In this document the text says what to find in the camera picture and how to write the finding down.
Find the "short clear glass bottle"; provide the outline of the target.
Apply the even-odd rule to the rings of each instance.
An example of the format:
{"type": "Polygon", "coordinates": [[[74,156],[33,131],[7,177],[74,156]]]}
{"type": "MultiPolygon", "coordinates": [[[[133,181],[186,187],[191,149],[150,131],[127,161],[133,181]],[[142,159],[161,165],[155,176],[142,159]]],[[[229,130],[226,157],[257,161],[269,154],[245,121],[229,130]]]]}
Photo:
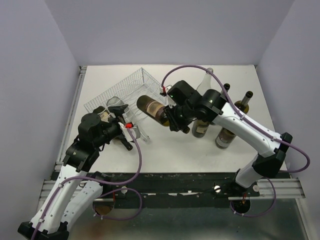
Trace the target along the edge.
{"type": "MultiPolygon", "coordinates": [[[[124,105],[125,103],[117,96],[113,96],[106,102],[106,106],[109,110],[111,110],[111,107],[120,107],[124,105]]],[[[127,107],[124,108],[124,113],[122,115],[126,123],[133,123],[133,130],[135,132],[135,137],[147,143],[150,140],[150,137],[146,134],[146,132],[140,126],[139,120],[137,119],[137,112],[138,110],[135,109],[133,105],[128,105],[127,107]]]]}

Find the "dark green wine bottle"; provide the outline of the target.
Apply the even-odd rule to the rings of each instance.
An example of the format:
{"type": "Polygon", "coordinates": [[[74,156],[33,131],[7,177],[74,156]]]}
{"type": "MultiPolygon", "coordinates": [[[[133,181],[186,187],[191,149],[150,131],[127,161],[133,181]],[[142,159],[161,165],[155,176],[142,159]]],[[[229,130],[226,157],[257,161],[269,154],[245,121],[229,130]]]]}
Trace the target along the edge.
{"type": "Polygon", "coordinates": [[[148,95],[141,95],[136,101],[136,106],[139,110],[154,119],[160,125],[164,127],[170,126],[169,118],[165,112],[166,106],[159,101],[148,95]]]}

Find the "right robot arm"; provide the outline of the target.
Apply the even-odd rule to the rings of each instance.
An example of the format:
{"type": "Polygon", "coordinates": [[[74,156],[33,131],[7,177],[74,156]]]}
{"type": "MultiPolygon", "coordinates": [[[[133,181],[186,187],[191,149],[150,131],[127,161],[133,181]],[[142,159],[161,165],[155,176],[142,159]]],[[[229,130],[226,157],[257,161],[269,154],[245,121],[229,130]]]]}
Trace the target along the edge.
{"type": "Polygon", "coordinates": [[[225,96],[214,89],[208,89],[203,95],[181,80],[166,90],[166,95],[175,104],[166,106],[164,111],[173,132],[186,132],[192,120],[214,122],[244,140],[256,151],[257,155],[245,167],[241,168],[230,183],[230,191],[241,196],[248,188],[263,177],[275,177],[286,157],[292,135],[279,134],[260,125],[233,109],[225,96]]]}

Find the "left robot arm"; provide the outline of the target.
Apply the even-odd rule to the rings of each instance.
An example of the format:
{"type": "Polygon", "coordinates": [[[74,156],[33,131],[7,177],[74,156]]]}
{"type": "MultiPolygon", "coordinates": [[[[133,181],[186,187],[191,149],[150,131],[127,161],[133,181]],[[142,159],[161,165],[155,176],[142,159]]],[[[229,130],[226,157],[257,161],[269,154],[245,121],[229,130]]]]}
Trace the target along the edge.
{"type": "Polygon", "coordinates": [[[78,125],[78,134],[66,150],[59,175],[36,215],[20,224],[18,233],[28,240],[66,240],[70,230],[84,210],[97,197],[107,197],[111,185],[101,173],[87,177],[106,144],[120,138],[122,144],[133,147],[124,130],[123,119],[128,105],[111,106],[114,115],[101,118],[97,112],[87,113],[78,125]]]}

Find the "dark labelled wine bottle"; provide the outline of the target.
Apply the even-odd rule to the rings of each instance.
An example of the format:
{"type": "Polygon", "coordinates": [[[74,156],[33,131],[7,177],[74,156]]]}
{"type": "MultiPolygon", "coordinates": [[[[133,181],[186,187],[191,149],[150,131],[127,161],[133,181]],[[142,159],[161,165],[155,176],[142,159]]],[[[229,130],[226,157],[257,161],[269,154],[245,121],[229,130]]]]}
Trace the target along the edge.
{"type": "MultiPolygon", "coordinates": [[[[108,122],[108,118],[113,118],[110,111],[105,108],[104,106],[98,106],[96,109],[93,110],[93,113],[98,114],[103,122],[108,122]]],[[[124,118],[116,118],[119,120],[119,123],[125,124],[124,118]]],[[[120,141],[128,151],[133,149],[133,146],[127,141],[120,141]]]]}

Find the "olive green wine bottle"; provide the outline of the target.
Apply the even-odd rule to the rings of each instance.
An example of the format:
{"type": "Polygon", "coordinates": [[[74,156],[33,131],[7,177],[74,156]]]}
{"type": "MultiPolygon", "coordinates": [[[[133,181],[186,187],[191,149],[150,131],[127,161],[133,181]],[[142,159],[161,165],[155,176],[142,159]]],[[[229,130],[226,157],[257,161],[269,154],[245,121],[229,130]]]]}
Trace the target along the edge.
{"type": "Polygon", "coordinates": [[[220,95],[221,96],[225,96],[225,93],[227,93],[229,91],[229,89],[230,89],[230,84],[229,83],[225,83],[223,85],[223,89],[220,92],[220,95]]]}

